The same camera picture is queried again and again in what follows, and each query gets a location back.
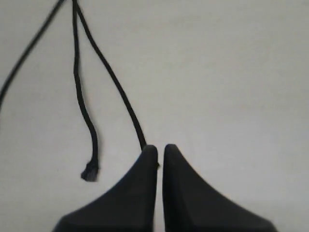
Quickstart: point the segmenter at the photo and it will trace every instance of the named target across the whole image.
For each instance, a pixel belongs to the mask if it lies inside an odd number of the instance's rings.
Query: white background
[[[54,0],[0,1],[4,81]],[[309,231],[309,0],[81,0],[159,159],[176,143],[228,198]],[[82,28],[82,77],[100,134],[97,183],[73,80],[67,1],[12,84],[0,118],[0,231],[49,232],[112,187],[140,153],[120,95]],[[162,169],[155,230],[164,231]]]

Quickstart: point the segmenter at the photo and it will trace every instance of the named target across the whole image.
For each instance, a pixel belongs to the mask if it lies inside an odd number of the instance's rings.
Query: black rope
[[[134,113],[134,110],[126,96],[126,93],[124,92],[123,88],[121,87],[121,84],[119,83],[115,73],[113,72],[111,66],[109,65],[109,63],[107,62],[107,60],[105,59],[105,57],[103,56],[103,54],[101,53],[99,47],[97,46],[96,42],[94,41],[92,35],[91,35],[91,32],[89,30],[89,27],[87,25],[87,22],[85,20],[85,17],[83,15],[83,12],[78,4],[78,2],[76,1],[76,5],[77,5],[77,14],[79,16],[79,18],[81,19],[81,22],[82,22],[82,25],[84,27],[84,30],[85,30],[85,33],[87,35],[87,38],[88,40],[90,41],[93,49],[95,50],[96,54],[98,55],[98,57],[100,58],[100,60],[102,61],[102,63],[104,64],[106,70],[108,71],[108,73],[110,74],[113,82],[115,83],[121,97],[122,97],[122,100],[124,101],[125,105],[126,105],[126,109],[128,110],[129,114],[130,114],[130,117],[132,119],[132,122],[133,122],[133,125],[134,125],[134,128],[135,128],[135,131],[136,131],[136,134],[137,134],[137,137],[139,139],[139,142],[140,142],[140,147],[141,149],[144,148],[144,146],[146,146],[146,140],[145,140],[145,136],[143,134],[143,131],[140,127],[140,123]]]
[[[5,98],[5,95],[6,95],[7,91],[8,91],[8,89],[9,89],[12,81],[16,77],[16,74],[18,73],[19,69],[24,64],[25,60],[27,59],[27,57],[29,56],[29,54],[31,53],[31,51],[33,50],[35,45],[38,43],[40,38],[44,35],[44,32],[49,27],[49,25],[51,24],[53,19],[55,18],[55,15],[59,11],[59,9],[60,9],[60,7],[61,7],[61,5],[63,4],[64,1],[65,0],[59,0],[54,5],[53,9],[51,10],[51,12],[48,14],[47,18],[45,19],[43,25],[38,30],[38,32],[36,33],[34,38],[30,41],[29,45],[26,47],[26,49],[23,52],[23,54],[21,55],[21,57],[19,58],[17,63],[14,65],[14,67],[11,70],[9,76],[6,78],[4,84],[3,84],[2,88],[1,88],[1,92],[0,92],[0,111],[1,111],[1,108],[2,108],[2,104],[3,104],[3,100]]]
[[[98,136],[96,129],[91,122],[89,114],[87,112],[82,92],[81,79],[79,75],[80,70],[80,50],[79,50],[79,38],[77,29],[77,0],[72,0],[72,23],[73,23],[73,36],[74,36],[74,80],[76,85],[77,101],[82,112],[86,125],[89,128],[92,140],[92,157],[87,164],[86,169],[82,172],[81,178],[85,181],[96,181],[99,164],[98,164]]]

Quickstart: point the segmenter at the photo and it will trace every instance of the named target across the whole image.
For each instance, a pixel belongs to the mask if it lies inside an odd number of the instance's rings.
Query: black cord
[[[38,30],[38,32],[36,33],[34,38],[30,41],[29,45],[26,47],[25,51],[23,52],[23,54],[19,58],[18,62],[14,65],[14,67],[11,70],[9,76],[6,78],[4,84],[3,84],[2,88],[1,88],[1,92],[0,92],[0,111],[1,111],[1,108],[2,108],[2,104],[3,104],[3,100],[5,98],[5,95],[6,95],[7,91],[8,91],[8,89],[9,89],[12,81],[16,77],[16,74],[18,73],[18,71],[21,68],[21,66],[24,64],[25,60],[27,59],[27,57],[29,56],[29,54],[31,53],[31,51],[33,50],[35,45],[38,43],[40,38],[43,36],[43,34],[46,31],[46,29],[49,27],[49,25],[51,24],[51,22],[55,18],[55,15],[59,11],[59,9],[60,9],[60,7],[61,7],[61,5],[63,4],[64,1],[65,0],[59,0],[54,5],[53,9],[51,10],[51,12],[48,14],[47,18],[45,19],[43,25]]]
[[[98,165],[98,136],[96,129],[91,122],[89,114],[87,112],[82,92],[81,79],[79,75],[80,69],[80,50],[79,50],[79,38],[77,28],[77,0],[72,0],[72,23],[73,23],[73,36],[74,36],[74,80],[76,85],[77,101],[82,112],[85,123],[87,124],[92,140],[92,157],[87,164],[86,169],[82,172],[81,178],[85,181],[95,181],[97,179],[99,165]]]
[[[133,122],[133,125],[134,125],[134,128],[135,128],[135,131],[136,131],[136,134],[137,134],[137,137],[139,139],[139,142],[140,142],[140,147],[141,149],[144,148],[144,146],[146,146],[146,140],[145,140],[145,136],[143,134],[143,131],[140,127],[140,123],[134,113],[134,110],[126,96],[126,93],[124,92],[123,88],[121,87],[121,84],[119,83],[115,73],[113,72],[111,66],[109,65],[109,63],[107,62],[107,60],[105,59],[105,57],[103,56],[103,54],[101,53],[99,47],[97,46],[96,42],[94,41],[92,35],[91,35],[91,32],[89,30],[89,27],[87,25],[87,22],[85,20],[85,17],[83,15],[83,12],[78,4],[77,1],[76,2],[76,5],[77,5],[77,14],[79,16],[79,18],[81,19],[81,22],[82,22],[82,25],[84,27],[84,30],[85,30],[85,33],[87,35],[87,38],[88,40],[90,41],[93,49],[95,50],[96,54],[99,56],[100,60],[102,61],[102,63],[104,64],[105,68],[107,69],[108,73],[110,74],[113,82],[115,83],[121,97],[122,97],[122,100],[124,101],[125,105],[126,105],[126,109],[128,110],[129,114],[130,114],[130,117],[132,119],[132,122]]]

